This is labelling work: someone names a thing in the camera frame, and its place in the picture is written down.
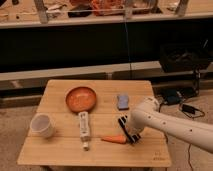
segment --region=shelf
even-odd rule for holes
[[[44,0],[46,7],[53,5],[55,2],[54,0]],[[74,6],[70,4],[69,0],[58,0],[57,2],[65,6],[61,9],[61,13],[55,17],[49,14],[48,23],[41,24],[33,0],[21,0],[18,5],[12,5],[11,1],[6,1],[0,7],[0,28],[107,24],[213,17],[212,0],[189,0],[186,13],[183,17],[179,17],[174,11],[168,10],[169,4],[175,2],[174,0],[159,0],[158,7],[162,13],[133,14],[129,19],[125,19],[124,15],[95,16],[94,14],[87,17],[69,18],[67,12],[74,8]]]

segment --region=table leg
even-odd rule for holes
[[[49,166],[41,166],[44,171],[53,171]]]

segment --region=black cable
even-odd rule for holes
[[[204,117],[204,116],[205,116],[205,112],[204,112],[204,111],[202,111],[202,110],[200,110],[200,109],[198,109],[198,108],[195,108],[195,107],[193,107],[193,106],[189,106],[189,105],[184,104],[184,103],[186,103],[186,101],[187,101],[188,99],[189,99],[189,98],[183,99],[183,100],[179,103],[179,110],[180,110],[184,115],[186,115],[188,118],[191,118],[191,119]],[[194,112],[196,112],[196,111],[199,112],[200,115],[196,115],[196,113],[192,114],[192,113],[189,113],[189,112],[187,112],[187,111],[184,111],[184,110],[183,110],[183,105],[189,106],[190,108],[192,108],[192,109],[194,110]]]
[[[189,164],[189,167],[190,167],[190,169],[191,169],[191,171],[194,171],[194,169],[193,169],[193,167],[192,167],[192,164],[191,164],[191,152],[190,152],[190,150],[191,150],[191,144],[189,144],[189,147],[188,147],[188,164]]]
[[[128,62],[129,62],[129,74],[130,79],[132,80],[132,61],[131,61],[131,55],[130,55],[130,45],[129,45],[129,32],[128,27],[126,23],[126,19],[124,19],[124,26],[125,26],[125,32],[126,32],[126,46],[127,46],[127,55],[128,55]]]

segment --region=floor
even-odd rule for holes
[[[199,97],[192,98],[189,102],[197,108],[205,111],[204,118],[197,118],[199,122],[213,124],[213,90],[203,90]],[[0,171],[41,171],[38,166],[19,166],[16,163],[21,146],[28,131],[30,120],[36,113],[37,106],[7,107],[0,108]],[[186,118],[178,110],[177,105],[163,106],[162,113]],[[168,146],[172,159],[172,166],[167,171],[190,171],[188,164],[189,144],[168,136]],[[211,171],[213,168],[213,155],[194,146],[190,149],[194,171]],[[85,170],[82,168],[52,167],[55,171]],[[95,171],[98,168],[86,168]],[[113,169],[102,168],[101,170],[141,170],[141,169]],[[153,171],[164,171],[165,168],[154,168]]]

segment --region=wooden table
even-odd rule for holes
[[[66,94],[77,86],[88,86],[97,94],[97,105],[90,112],[90,150],[82,149],[78,117],[66,106]],[[100,140],[104,135],[122,134],[117,119],[129,111],[117,109],[117,94],[129,95],[130,110],[145,96],[152,96],[149,81],[51,80],[37,109],[51,118],[56,133],[43,139],[29,131],[18,158],[20,165],[168,167],[171,165],[162,132],[145,128],[134,144],[114,144]]]

